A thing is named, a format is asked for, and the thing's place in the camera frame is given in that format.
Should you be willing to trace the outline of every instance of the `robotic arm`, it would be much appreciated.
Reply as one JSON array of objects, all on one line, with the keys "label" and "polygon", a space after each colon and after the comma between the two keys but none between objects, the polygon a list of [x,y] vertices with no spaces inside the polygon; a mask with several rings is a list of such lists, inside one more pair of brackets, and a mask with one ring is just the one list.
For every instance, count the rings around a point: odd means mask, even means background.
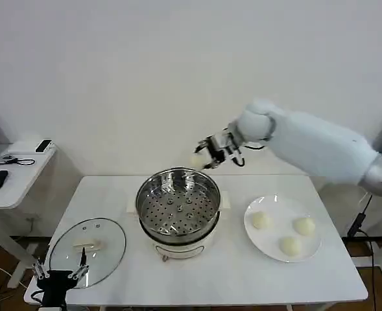
[{"label": "robotic arm", "polygon": [[359,185],[382,196],[382,154],[363,136],[307,113],[283,111],[267,101],[247,105],[227,128],[199,142],[197,161],[203,162],[203,168],[215,168],[228,156],[242,167],[245,161],[239,148],[251,142],[269,147],[310,176]]}]

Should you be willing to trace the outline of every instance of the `steamed bun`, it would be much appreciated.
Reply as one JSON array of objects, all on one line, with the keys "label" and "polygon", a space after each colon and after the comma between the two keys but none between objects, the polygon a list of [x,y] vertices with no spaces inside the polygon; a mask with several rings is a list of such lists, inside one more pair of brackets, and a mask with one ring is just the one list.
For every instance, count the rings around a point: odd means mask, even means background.
[{"label": "steamed bun", "polygon": [[265,212],[256,212],[251,218],[252,224],[257,229],[266,229],[273,225],[272,219]]},{"label": "steamed bun", "polygon": [[189,167],[194,170],[203,170],[205,164],[209,163],[202,154],[191,154],[189,158]]},{"label": "steamed bun", "polygon": [[299,235],[311,236],[315,232],[316,225],[312,218],[303,217],[296,219],[293,227]]},{"label": "steamed bun", "polygon": [[298,238],[285,236],[279,241],[280,249],[287,256],[297,256],[302,251],[302,243]]}]

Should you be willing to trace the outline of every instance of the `white wall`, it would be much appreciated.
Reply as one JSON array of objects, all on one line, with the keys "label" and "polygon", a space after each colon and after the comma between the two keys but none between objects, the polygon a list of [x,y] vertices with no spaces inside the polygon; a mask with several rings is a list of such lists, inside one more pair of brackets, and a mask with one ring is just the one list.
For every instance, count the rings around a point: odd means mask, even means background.
[{"label": "white wall", "polygon": [[[0,140],[50,137],[81,174],[183,163],[254,97],[374,141],[382,1],[0,1]],[[258,157],[219,172],[298,172]]]}]

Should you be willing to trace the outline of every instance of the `glass lid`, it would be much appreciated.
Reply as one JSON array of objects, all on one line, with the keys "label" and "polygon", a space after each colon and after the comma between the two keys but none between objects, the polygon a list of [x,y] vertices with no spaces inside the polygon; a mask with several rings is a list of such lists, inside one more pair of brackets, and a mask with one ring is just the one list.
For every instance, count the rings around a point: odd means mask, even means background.
[{"label": "glass lid", "polygon": [[76,271],[82,248],[86,249],[87,274],[75,288],[87,288],[109,276],[119,265],[126,249],[122,227],[107,218],[84,220],[65,232],[49,257],[51,270]]}]

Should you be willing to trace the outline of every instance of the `white table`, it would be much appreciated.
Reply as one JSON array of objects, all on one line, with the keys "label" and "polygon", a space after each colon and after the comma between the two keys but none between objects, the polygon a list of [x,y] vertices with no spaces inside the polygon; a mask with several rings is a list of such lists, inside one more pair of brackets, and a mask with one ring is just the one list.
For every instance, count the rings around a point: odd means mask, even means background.
[{"label": "white table", "polygon": [[[221,218],[212,246],[199,256],[162,262],[135,216],[126,213],[145,177],[85,177],[51,240],[87,218],[106,217],[125,230],[119,267],[102,282],[70,290],[70,305],[291,305],[360,301],[368,297],[340,236],[305,176],[213,176],[228,192],[231,209]],[[307,262],[273,260],[249,240],[243,225],[248,204],[266,194],[301,201],[320,224],[322,247]],[[24,299],[37,290],[33,279]]]},{"label": "white table", "polygon": [[[2,156],[9,154],[8,147],[8,145],[0,145],[0,161],[2,161]],[[43,154],[11,154],[19,159],[34,159],[35,164],[33,165],[0,165],[0,170],[7,170],[9,172],[5,183],[0,188],[0,210],[13,209],[22,202],[43,168],[55,153],[55,150],[55,148],[50,148]],[[25,270],[35,261],[32,254],[37,244],[30,244],[25,250],[0,229],[0,246],[20,261],[8,283],[8,287],[15,288],[18,286]]]}]

